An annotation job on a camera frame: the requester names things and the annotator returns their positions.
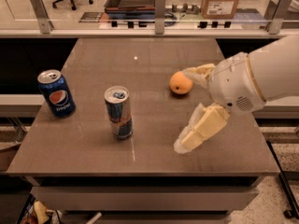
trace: table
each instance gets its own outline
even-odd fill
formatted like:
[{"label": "table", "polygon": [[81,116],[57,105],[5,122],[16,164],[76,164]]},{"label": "table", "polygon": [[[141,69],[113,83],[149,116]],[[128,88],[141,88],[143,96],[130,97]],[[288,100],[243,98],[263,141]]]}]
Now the table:
[{"label": "table", "polygon": [[[251,114],[232,115],[199,148],[177,154],[173,144],[193,110],[212,101],[196,85],[182,97],[168,88],[177,70],[222,59],[208,38],[79,39],[63,69],[75,113],[57,119],[43,104],[7,172],[30,180],[33,195],[52,209],[190,216],[171,223],[228,221],[266,176],[278,174],[276,162]],[[113,137],[104,102],[115,85],[130,92],[134,134],[125,141]]]}]

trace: soda can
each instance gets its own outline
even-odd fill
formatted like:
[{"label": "soda can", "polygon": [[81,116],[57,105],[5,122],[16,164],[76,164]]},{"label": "soda can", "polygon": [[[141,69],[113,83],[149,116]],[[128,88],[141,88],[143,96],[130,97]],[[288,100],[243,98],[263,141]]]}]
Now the soda can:
[{"label": "soda can", "polygon": [[76,106],[72,94],[60,71],[44,71],[39,74],[37,80],[38,88],[54,116],[65,118],[75,111]]},{"label": "soda can", "polygon": [[129,91],[123,86],[113,86],[104,96],[113,135],[117,139],[128,138],[133,132]]}]

